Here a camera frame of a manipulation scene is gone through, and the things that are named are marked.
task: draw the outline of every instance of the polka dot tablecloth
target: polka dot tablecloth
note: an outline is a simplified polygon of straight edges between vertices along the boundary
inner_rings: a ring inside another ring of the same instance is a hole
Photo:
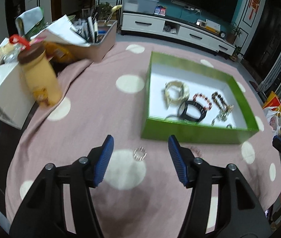
[[[281,191],[281,165],[273,134],[253,92],[238,71],[214,57],[151,43],[118,42],[101,63],[68,66],[59,82],[64,97],[52,109],[38,109],[24,132],[8,171],[6,212],[12,222],[22,199],[47,163],[69,165],[114,137],[103,182],[91,189],[105,237],[174,238],[180,231],[191,190],[179,182],[166,141],[140,138],[144,85],[151,51],[164,52],[231,74],[249,102],[259,132],[241,145],[181,144],[209,164],[238,166],[264,210]],[[145,160],[133,158],[144,147]],[[69,187],[64,187],[67,229],[75,232]],[[208,230],[214,228],[217,189],[213,187]]]

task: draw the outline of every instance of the black smart band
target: black smart band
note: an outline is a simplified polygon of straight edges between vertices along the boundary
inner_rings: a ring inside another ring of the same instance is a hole
[[[196,101],[193,101],[193,100],[188,100],[188,101],[185,101],[184,102],[184,110],[183,112],[181,113],[181,115],[179,116],[181,119],[183,120],[187,120],[187,121],[193,121],[193,122],[201,122],[205,116],[206,116],[206,110],[203,108],[203,106],[201,104],[199,104],[198,102]],[[194,117],[191,117],[189,115],[187,115],[187,110],[188,110],[188,106],[194,106],[195,108],[198,109],[198,111],[201,113],[201,116],[199,119],[197,118],[194,118]]]

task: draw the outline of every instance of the white tv cabinet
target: white tv cabinet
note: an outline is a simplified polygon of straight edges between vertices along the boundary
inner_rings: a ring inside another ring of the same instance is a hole
[[[165,24],[172,25],[177,32],[174,34],[165,32]],[[123,33],[125,33],[125,31],[136,31],[179,39],[215,52],[222,51],[228,55],[232,55],[235,50],[234,45],[204,29],[155,15],[123,12],[121,30]]]

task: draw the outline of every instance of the beige bracelet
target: beige bracelet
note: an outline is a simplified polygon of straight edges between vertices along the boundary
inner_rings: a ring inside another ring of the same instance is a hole
[[[175,87],[180,88],[180,97],[178,97],[176,99],[170,98],[170,93],[169,93],[168,89],[171,86],[175,86]],[[165,98],[167,108],[169,108],[170,104],[179,105],[183,101],[187,101],[189,99],[189,95],[190,95],[189,87],[188,87],[187,84],[185,84],[183,82],[172,81],[172,82],[166,83],[166,85],[165,85],[164,98]]]

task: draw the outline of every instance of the drawer handle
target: drawer handle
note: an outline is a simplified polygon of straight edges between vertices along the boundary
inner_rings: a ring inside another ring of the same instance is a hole
[[[227,48],[225,48],[225,47],[222,47],[222,46],[220,46],[220,45],[219,45],[219,47],[221,47],[222,49],[224,49],[224,50],[226,50],[226,51],[228,50]]]
[[[197,36],[195,36],[195,35],[192,35],[192,34],[189,34],[190,36],[192,36],[192,37],[194,37],[194,38],[197,38],[197,39],[202,39],[202,37],[197,37]]]
[[[145,23],[145,22],[139,22],[139,21],[135,21],[135,23],[137,23],[137,24],[143,24],[143,25],[147,25],[147,26],[152,25],[152,23]]]

